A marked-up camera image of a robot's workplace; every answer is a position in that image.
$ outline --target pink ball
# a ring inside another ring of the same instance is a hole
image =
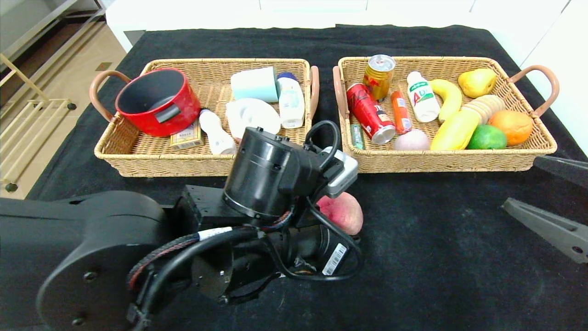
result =
[[[394,149],[397,151],[426,151],[429,147],[427,134],[419,129],[409,131],[394,141]]]
[[[317,204],[331,222],[350,236],[358,234],[362,229],[362,208],[351,194],[343,192],[334,199],[324,196]]]

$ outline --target orange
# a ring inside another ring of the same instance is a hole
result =
[[[499,128],[506,135],[506,145],[518,145],[529,138],[533,130],[533,120],[522,112],[501,110],[488,121],[488,124]]]

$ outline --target table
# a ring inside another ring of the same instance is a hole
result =
[[[136,77],[158,58],[304,58],[320,68],[315,121],[337,119],[332,67],[372,54],[491,57],[518,72],[491,34],[452,26],[339,26],[147,32],[118,70]],[[527,79],[517,86],[536,108]],[[113,109],[122,87],[99,96]],[[586,160],[551,110],[542,117],[555,156]],[[93,155],[106,122],[89,106],[28,198],[56,200],[105,190],[137,191],[169,204],[185,184],[222,187],[224,178],[123,178]],[[508,197],[586,223],[587,193],[544,171],[362,174],[349,192],[363,208],[364,270],[334,283],[274,281],[258,300],[219,307],[183,292],[155,330],[586,330],[588,269],[574,264],[500,209]]]

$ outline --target white plastic bottle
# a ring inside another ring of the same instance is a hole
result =
[[[406,81],[408,82],[408,97],[416,119],[419,122],[431,122],[437,118],[441,108],[429,82],[418,71],[408,74]]]
[[[291,72],[278,75],[280,120],[286,129],[304,124],[304,95],[300,84]]]
[[[210,109],[200,110],[200,128],[208,136],[208,145],[214,155],[235,154],[235,140],[222,128],[221,119]]]

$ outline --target label on bottle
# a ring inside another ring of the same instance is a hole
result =
[[[406,131],[410,131],[410,129],[412,129],[412,123],[408,118],[402,118],[402,126],[404,126]]]
[[[409,92],[411,93],[410,101],[413,106],[419,102],[435,97],[433,91],[429,87],[429,83],[426,81],[413,84],[409,88]]]
[[[363,134],[362,129],[357,124],[351,124],[351,137],[353,141],[353,146],[358,150],[363,149]]]
[[[404,98],[396,98],[396,102],[398,102],[398,106],[399,107],[405,107],[406,108],[406,102],[404,101]]]
[[[282,91],[280,98],[283,98],[282,106],[284,108],[298,107],[298,94],[293,89]]]

